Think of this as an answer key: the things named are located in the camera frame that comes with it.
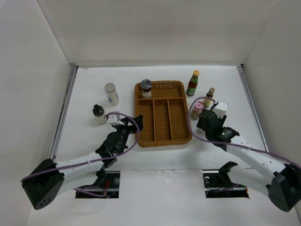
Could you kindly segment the pink-cap spice bottle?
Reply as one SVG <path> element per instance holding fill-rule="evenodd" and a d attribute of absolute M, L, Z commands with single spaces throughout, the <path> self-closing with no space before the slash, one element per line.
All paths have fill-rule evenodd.
<path fill-rule="evenodd" d="M 201 101 L 197 101 L 192 110 L 191 110 L 191 113 L 190 113 L 190 116 L 193 120 L 197 120 L 199 118 L 199 115 L 202 113 L 203 111 L 203 103 Z"/>

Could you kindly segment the small yellow-label brown bottle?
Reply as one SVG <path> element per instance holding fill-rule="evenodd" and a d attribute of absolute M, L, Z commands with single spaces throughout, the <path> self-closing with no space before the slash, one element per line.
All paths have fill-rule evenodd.
<path fill-rule="evenodd" d="M 209 91 L 207 92 L 205 98 L 203 99 L 203 106 L 204 108 L 208 108 L 210 106 L 211 100 L 213 98 L 215 89 L 210 88 Z"/>

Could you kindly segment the black-cap salt grinder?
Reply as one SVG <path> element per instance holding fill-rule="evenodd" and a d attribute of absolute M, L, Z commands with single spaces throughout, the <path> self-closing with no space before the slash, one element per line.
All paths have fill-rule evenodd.
<path fill-rule="evenodd" d="M 141 89 L 142 89 L 142 97 L 143 98 L 151 98 L 151 88 L 152 88 L 152 82 L 148 79 L 144 79 L 141 81 Z"/>

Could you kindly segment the silver-lid jar blue label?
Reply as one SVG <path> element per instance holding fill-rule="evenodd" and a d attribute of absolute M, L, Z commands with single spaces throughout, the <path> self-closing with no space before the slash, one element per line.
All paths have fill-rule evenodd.
<path fill-rule="evenodd" d="M 107 83 L 104 86 L 107 98 L 112 106 L 117 106 L 119 104 L 119 97 L 116 87 L 113 83 Z"/>

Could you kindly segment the red sauce bottle yellow cap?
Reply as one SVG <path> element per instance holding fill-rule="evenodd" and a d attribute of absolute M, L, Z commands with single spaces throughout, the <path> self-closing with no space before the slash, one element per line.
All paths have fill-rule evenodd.
<path fill-rule="evenodd" d="M 193 96 L 198 86 L 199 70 L 194 70 L 186 89 L 186 95 Z"/>

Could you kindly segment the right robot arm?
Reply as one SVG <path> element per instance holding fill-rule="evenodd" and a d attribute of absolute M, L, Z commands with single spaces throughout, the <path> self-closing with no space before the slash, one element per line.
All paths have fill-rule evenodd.
<path fill-rule="evenodd" d="M 257 150 L 234 129 L 225 127 L 226 117 L 212 111 L 199 115 L 197 128 L 206 139 L 250 166 L 243 169 L 229 161 L 219 168 L 218 181 L 223 186 L 240 184 L 267 196 L 280 210 L 289 212 L 301 200 L 301 169 L 293 163 L 275 159 L 271 153 Z"/>

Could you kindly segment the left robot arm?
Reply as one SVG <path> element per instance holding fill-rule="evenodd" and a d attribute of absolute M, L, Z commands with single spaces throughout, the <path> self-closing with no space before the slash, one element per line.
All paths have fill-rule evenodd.
<path fill-rule="evenodd" d="M 139 135 L 143 130 L 142 115 L 121 116 L 121 120 L 110 123 L 115 131 L 109 133 L 94 152 L 61 162 L 45 159 L 30 175 L 22 178 L 22 188 L 35 210 L 48 206 L 66 191 L 84 192 L 91 184 L 97 188 L 105 184 L 105 170 L 132 149 L 127 146 L 129 135 Z"/>

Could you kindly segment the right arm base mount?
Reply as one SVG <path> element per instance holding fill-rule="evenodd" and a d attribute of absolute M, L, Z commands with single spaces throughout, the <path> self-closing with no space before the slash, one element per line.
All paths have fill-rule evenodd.
<path fill-rule="evenodd" d="M 228 176 L 230 170 L 237 165 L 230 161 L 219 169 L 203 171 L 206 198 L 249 198 L 247 187 L 232 183 Z"/>

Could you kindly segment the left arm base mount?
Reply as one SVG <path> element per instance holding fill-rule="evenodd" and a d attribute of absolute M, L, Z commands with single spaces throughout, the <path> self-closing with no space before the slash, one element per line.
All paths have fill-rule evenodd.
<path fill-rule="evenodd" d="M 120 171 L 106 171 L 105 178 L 97 179 L 91 185 L 85 185 L 76 190 L 76 199 L 118 199 L 120 186 Z"/>

